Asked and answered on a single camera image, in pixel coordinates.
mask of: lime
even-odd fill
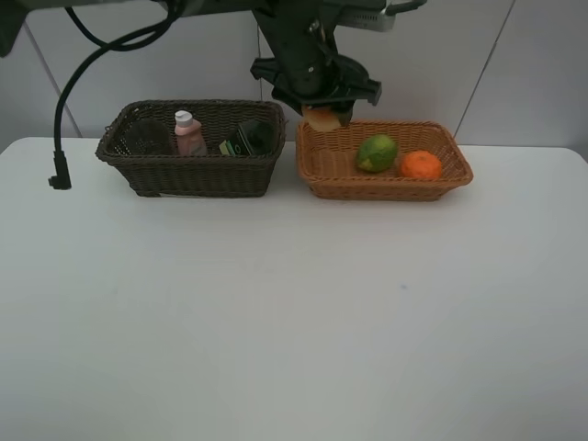
[[[366,139],[357,152],[356,164],[361,170],[379,173],[388,170],[398,155],[396,141],[387,135]]]

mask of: wall seam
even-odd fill
[[[510,18],[511,13],[513,12],[513,9],[515,8],[515,4],[516,4],[516,0],[513,0],[510,7],[508,8],[508,12],[506,13],[506,17],[504,18],[503,25],[500,27],[500,30],[498,31],[498,35],[496,36],[496,40],[494,40],[494,44],[492,45],[492,49],[490,50],[490,53],[488,54],[488,58],[486,59],[486,63],[484,64],[484,67],[482,67],[482,69],[481,69],[480,76],[478,77],[478,81],[476,82],[476,85],[474,86],[474,89],[471,92],[471,96],[469,97],[468,104],[466,105],[466,108],[463,111],[463,115],[461,115],[461,119],[459,120],[458,127],[456,128],[456,131],[454,133],[454,136],[456,138],[459,135],[459,130],[461,129],[463,121],[465,120],[466,115],[468,114],[469,107],[471,106],[471,103],[474,100],[476,92],[478,91],[478,87],[480,87],[481,80],[483,79],[484,75],[486,74],[486,70],[488,69],[488,66],[490,65],[490,61],[492,60],[492,56],[494,55],[494,52],[496,51],[496,47],[498,46],[498,41],[500,40],[500,37],[503,35],[504,28],[506,27],[506,23],[508,22],[508,19]]]
[[[59,96],[62,94],[62,91],[61,91],[60,87],[58,86],[57,81],[55,81],[55,77],[53,76],[53,73],[51,72],[51,69],[50,69],[49,65],[47,64],[47,60],[45,60],[45,57],[43,56],[43,52],[41,52],[39,44],[37,44],[37,41],[35,40],[35,36],[33,35],[32,31],[28,27],[28,23],[25,22],[25,24],[23,25],[23,28],[28,35],[28,39],[30,40],[30,42],[33,46],[33,49],[35,50],[35,52],[37,53],[37,56],[39,57],[40,63],[43,66],[43,70],[45,71],[45,73],[49,77],[49,81],[51,83],[51,86],[53,87],[53,89],[55,90],[55,93],[57,94],[57,97],[59,98]],[[65,113],[65,116],[70,120],[72,127],[73,127],[73,130],[75,131],[75,134],[77,135],[77,137],[83,138],[82,132],[80,131],[80,128],[77,126],[77,123],[75,122],[75,119],[74,119],[74,115],[72,114],[72,112],[71,112],[70,108],[67,106],[67,104],[65,105],[65,108],[63,109],[63,113]]]

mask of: white bottle cap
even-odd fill
[[[190,127],[194,122],[194,117],[190,112],[179,110],[175,113],[175,123],[179,127]]]

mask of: black cable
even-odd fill
[[[169,26],[171,26],[171,24],[180,17],[181,14],[178,14],[178,8],[176,7],[176,4],[173,0],[165,0],[165,3],[167,4],[167,8],[168,11],[171,11],[174,14],[174,19],[170,22]],[[80,20],[80,18],[77,16],[77,14],[75,14],[74,9],[71,7],[66,7],[65,8],[65,12],[67,13],[67,15],[70,17],[70,19],[73,21],[73,23],[75,24],[75,26],[80,30],[80,32],[82,32],[82,34],[89,39],[90,41],[92,41],[96,46],[99,47],[104,47],[107,45],[107,42],[99,39],[97,36],[95,36],[92,32],[90,32],[90,30],[84,25],[84,23],[82,23],[82,20]],[[154,33],[151,37],[146,38],[145,40],[141,40],[139,42],[136,43],[132,43],[132,44],[124,44],[124,45],[120,45],[119,47],[113,48],[111,49],[112,51],[116,51],[116,52],[128,52],[128,51],[135,51],[137,49],[143,48],[145,47],[145,44],[151,44],[152,42],[154,42],[155,40],[157,40],[158,35],[161,32],[165,32],[169,29],[169,26],[164,29],[161,28],[157,31],[157,33]]]
[[[60,190],[66,190],[72,187],[70,174],[67,167],[67,161],[65,159],[65,155],[63,153],[62,148],[62,118],[65,103],[67,102],[67,98],[69,97],[69,95],[72,93],[75,84],[79,81],[79,79],[88,69],[88,67],[90,67],[90,65],[93,62],[95,62],[105,53],[109,51],[134,51],[137,49],[144,48],[145,46],[148,46],[157,39],[161,38],[163,34],[172,26],[172,24],[182,16],[184,10],[186,9],[186,2],[187,0],[166,0],[168,6],[167,17],[163,21],[160,21],[159,23],[148,26],[146,28],[135,30],[134,32],[131,32],[116,40],[113,40],[110,43],[105,43],[104,41],[96,38],[89,30],[87,30],[87,28],[82,24],[79,18],[77,18],[73,10],[71,11],[73,13],[73,16],[76,18],[76,20],[74,21],[76,26],[80,30],[84,29],[84,35],[87,36],[89,39],[89,36],[91,36],[92,38],[90,40],[98,46],[100,46],[100,48],[93,52],[79,65],[79,67],[75,70],[72,77],[65,85],[65,88],[62,90],[59,100],[57,101],[57,106],[55,108],[55,120],[53,121],[53,142],[55,144],[53,161],[55,162],[55,170],[57,172],[57,175],[49,179],[50,186]],[[149,37],[146,37],[145,39],[137,41],[135,43],[128,44],[130,41],[145,36]]]

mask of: wicker basket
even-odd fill
[[[126,136],[133,123],[156,119],[169,131],[175,145],[177,110],[191,112],[201,123],[209,147],[207,156],[145,154],[140,142]],[[237,125],[248,119],[269,122],[276,128],[272,153],[264,156],[221,155],[219,144]],[[282,108],[254,101],[142,101],[126,106],[100,141],[96,156],[116,167],[139,196],[162,194],[209,198],[249,198],[263,196],[285,141]],[[153,149],[165,151],[166,146]]]
[[[396,140],[399,159],[403,153],[417,150],[435,154],[443,163],[443,177],[436,180],[398,177],[397,166],[376,175],[358,170],[357,149],[365,139],[376,134],[387,134]],[[434,122],[358,120],[346,129],[326,133],[302,122],[298,128],[297,158],[300,176],[319,198],[437,200],[473,179],[453,137]]]

